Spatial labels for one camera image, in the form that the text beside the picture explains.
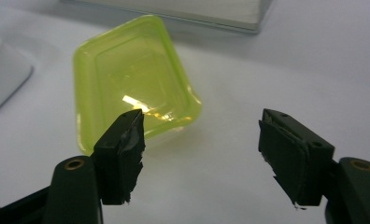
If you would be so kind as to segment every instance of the white table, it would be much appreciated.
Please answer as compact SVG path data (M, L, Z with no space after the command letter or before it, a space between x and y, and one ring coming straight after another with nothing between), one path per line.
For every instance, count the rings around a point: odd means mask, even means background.
M0 108L0 205L50 184L80 154L72 56L84 40L139 14L58 0L0 0L0 35L34 65ZM185 132L147 147L129 205L105 223L325 223L296 210L258 152L264 108L288 113L370 161L370 1L274 1L262 32L244 35L164 19L203 101Z

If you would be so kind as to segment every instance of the tabletop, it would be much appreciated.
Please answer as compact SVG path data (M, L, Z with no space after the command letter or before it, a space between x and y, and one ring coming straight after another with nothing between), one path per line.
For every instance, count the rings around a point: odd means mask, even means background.
M34 67L0 107L0 205L50 184L80 155L72 58L141 14L59 0L0 0L0 36ZM132 200L105 223L325 223L296 209L258 151L264 108L370 161L370 1L273 1L258 35L164 19L203 103L195 123L144 153Z

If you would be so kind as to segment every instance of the green plate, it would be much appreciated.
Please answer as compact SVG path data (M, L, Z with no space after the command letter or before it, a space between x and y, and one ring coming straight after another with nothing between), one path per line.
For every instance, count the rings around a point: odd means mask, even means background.
M78 144L86 155L118 115L145 114L145 137L192 123L202 104L159 17L142 16L83 43L74 55Z

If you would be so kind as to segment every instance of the yellow-green square plate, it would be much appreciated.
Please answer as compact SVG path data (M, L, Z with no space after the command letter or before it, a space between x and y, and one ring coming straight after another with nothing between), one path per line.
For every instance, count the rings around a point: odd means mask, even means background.
M145 114L145 137L186 126L202 104L159 17L142 16L83 43L74 55L78 144L86 155L118 115Z

